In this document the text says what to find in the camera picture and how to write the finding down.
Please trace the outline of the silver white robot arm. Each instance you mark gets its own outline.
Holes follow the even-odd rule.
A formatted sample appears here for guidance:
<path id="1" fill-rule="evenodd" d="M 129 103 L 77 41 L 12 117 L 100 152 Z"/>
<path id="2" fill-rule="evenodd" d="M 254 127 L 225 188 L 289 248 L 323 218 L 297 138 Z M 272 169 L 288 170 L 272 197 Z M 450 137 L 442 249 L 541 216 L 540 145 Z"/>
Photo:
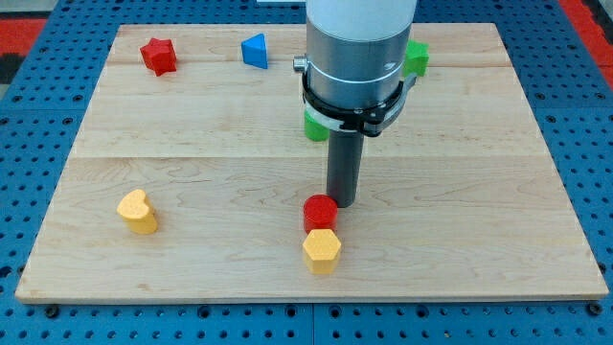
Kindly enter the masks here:
<path id="1" fill-rule="evenodd" d="M 306 53 L 294 70 L 339 108 L 368 108 L 398 88 L 417 0 L 307 0 Z"/>

